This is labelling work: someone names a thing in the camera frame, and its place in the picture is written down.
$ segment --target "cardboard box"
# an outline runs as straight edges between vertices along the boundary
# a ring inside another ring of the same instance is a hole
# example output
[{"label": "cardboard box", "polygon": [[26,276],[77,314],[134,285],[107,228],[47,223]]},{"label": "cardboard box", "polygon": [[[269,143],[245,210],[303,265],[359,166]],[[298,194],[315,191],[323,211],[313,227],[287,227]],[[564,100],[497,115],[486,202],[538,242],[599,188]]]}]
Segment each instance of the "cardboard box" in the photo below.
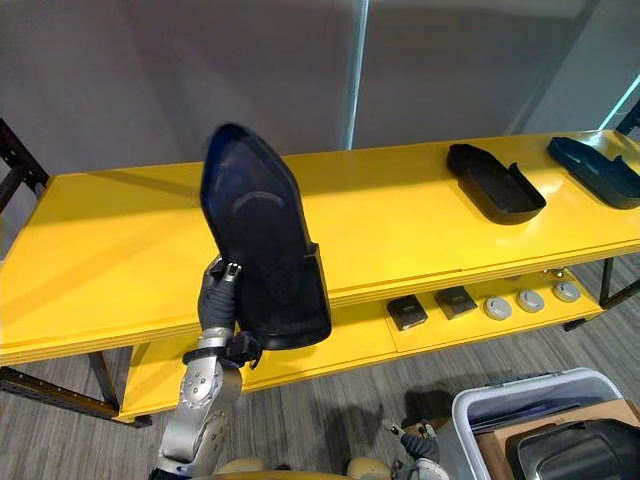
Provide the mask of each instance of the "cardboard box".
[{"label": "cardboard box", "polygon": [[506,455],[506,445],[509,438],[547,425],[603,418],[613,418],[640,427],[640,415],[633,403],[629,400],[618,399],[482,433],[476,435],[476,441],[491,478],[493,480],[514,480]]}]

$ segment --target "yellow shelf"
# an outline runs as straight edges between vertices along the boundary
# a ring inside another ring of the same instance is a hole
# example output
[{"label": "yellow shelf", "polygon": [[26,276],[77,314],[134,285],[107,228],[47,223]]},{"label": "yellow shelf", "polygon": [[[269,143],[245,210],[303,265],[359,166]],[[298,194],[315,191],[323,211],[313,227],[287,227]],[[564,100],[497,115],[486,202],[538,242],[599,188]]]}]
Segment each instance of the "yellow shelf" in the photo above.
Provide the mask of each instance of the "yellow shelf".
[{"label": "yellow shelf", "polygon": [[[467,290],[479,308],[453,320],[447,320],[442,314],[433,293],[422,293],[418,299],[427,311],[428,320],[404,332],[396,329],[382,301],[334,309],[333,332],[328,339],[306,348],[265,352],[258,368],[243,369],[244,391],[274,387],[576,318],[589,318],[602,312],[574,277],[568,275],[567,279],[575,281],[582,292],[575,303],[558,300],[551,291],[555,280],[544,273],[470,285]],[[543,311],[532,314],[517,306],[515,295],[522,288],[535,289],[544,298],[546,306]],[[511,303],[511,318],[496,321],[484,314],[482,303],[492,295],[502,296]],[[175,407],[185,369],[181,358],[195,347],[196,340],[197,334],[190,334],[134,348],[118,420],[132,421],[137,415]]]},{"label": "yellow shelf", "polygon": [[[567,134],[621,154],[611,131]],[[520,225],[485,219],[445,166],[449,145],[285,157],[333,308],[640,251],[640,209],[604,205],[547,153],[552,134],[469,140],[547,200]],[[0,275],[0,365],[196,334],[216,247],[198,205],[202,164],[52,179]]]}]

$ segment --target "small black box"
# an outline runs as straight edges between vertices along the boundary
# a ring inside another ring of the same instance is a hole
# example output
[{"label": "small black box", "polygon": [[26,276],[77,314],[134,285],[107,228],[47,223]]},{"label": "small black box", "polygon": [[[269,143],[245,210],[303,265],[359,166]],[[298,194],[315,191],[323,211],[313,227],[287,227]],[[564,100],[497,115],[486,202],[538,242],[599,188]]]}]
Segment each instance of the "small black box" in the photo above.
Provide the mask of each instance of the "small black box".
[{"label": "small black box", "polygon": [[474,308],[478,308],[464,287],[451,287],[436,293],[436,302],[447,319],[451,320]]},{"label": "small black box", "polygon": [[396,322],[398,330],[406,330],[415,327],[427,319],[427,312],[415,295],[396,298],[387,304],[387,310]]}]

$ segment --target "lower yellow shelf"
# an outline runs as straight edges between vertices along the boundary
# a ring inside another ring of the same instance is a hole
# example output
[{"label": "lower yellow shelf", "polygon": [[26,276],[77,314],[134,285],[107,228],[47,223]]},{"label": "lower yellow shelf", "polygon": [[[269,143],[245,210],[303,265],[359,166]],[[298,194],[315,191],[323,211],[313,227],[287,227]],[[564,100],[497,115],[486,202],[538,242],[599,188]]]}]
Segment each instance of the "lower yellow shelf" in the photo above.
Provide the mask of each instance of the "lower yellow shelf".
[{"label": "lower yellow shelf", "polygon": [[[310,347],[264,352],[255,370],[243,369],[243,390],[274,387],[602,313],[597,302],[573,276],[567,274],[565,278],[575,281],[582,292],[574,303],[557,299],[551,290],[556,280],[544,273],[466,286],[479,308],[453,320],[444,316],[435,302],[434,292],[418,294],[428,320],[403,332],[397,330],[384,302],[334,309],[329,338]],[[541,312],[527,313],[516,304],[515,296],[523,288],[534,289],[543,297],[545,308]],[[483,312],[482,304],[490,296],[501,296],[511,304],[513,314],[509,319],[492,320]],[[195,347],[196,341],[197,336],[183,335],[134,347],[117,419],[128,422],[138,415],[174,408],[185,370],[181,358]]]}]

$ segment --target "gray plastic bin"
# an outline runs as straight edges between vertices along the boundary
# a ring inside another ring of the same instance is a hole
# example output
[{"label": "gray plastic bin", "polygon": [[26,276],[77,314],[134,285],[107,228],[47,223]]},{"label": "gray plastic bin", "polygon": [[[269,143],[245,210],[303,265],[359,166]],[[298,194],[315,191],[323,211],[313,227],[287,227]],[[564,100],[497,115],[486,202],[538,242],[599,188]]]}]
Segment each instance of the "gray plastic bin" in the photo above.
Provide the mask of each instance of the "gray plastic bin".
[{"label": "gray plastic bin", "polygon": [[588,368],[465,390],[454,398],[451,419],[438,431],[440,463],[455,480],[491,480],[469,419],[508,413],[533,402],[572,397],[592,397],[593,403],[624,398],[611,380]]}]

